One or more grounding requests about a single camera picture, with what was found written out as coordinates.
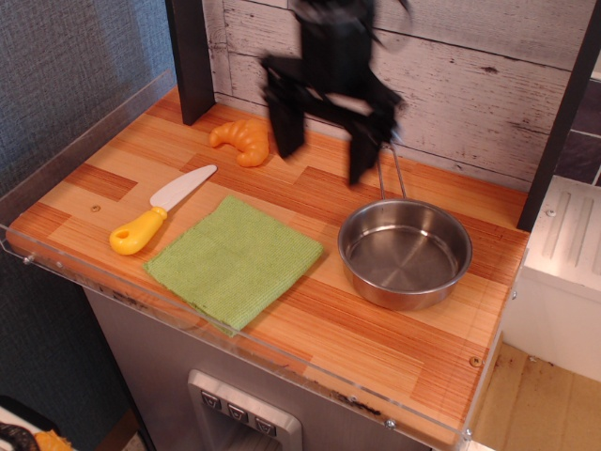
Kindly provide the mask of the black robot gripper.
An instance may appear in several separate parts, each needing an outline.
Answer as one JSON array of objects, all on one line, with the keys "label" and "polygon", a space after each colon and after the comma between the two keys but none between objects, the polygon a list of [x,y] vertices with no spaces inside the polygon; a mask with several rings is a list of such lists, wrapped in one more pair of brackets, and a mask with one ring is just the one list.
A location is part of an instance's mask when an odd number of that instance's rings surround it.
[{"label": "black robot gripper", "polygon": [[305,143],[305,117],[343,127],[351,136],[348,182],[357,184],[391,141],[402,98],[371,70],[373,1],[293,1],[300,56],[262,58],[264,99],[278,154],[288,158]]}]

